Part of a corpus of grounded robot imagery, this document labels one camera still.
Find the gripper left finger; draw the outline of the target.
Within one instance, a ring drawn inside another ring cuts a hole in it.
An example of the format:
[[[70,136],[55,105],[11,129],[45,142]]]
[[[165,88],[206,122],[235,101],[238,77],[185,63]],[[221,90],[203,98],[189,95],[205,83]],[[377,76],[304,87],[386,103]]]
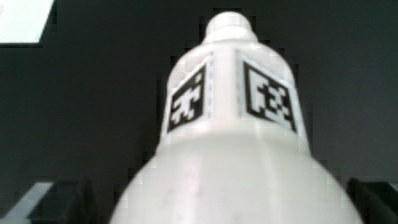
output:
[[[0,224],[98,224],[89,180],[36,182],[0,218]]]

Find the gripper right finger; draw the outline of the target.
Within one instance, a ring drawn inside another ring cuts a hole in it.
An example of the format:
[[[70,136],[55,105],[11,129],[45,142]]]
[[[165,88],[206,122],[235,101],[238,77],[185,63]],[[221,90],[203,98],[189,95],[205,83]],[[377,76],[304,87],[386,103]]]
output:
[[[398,183],[352,178],[347,192],[364,224],[398,224]]]

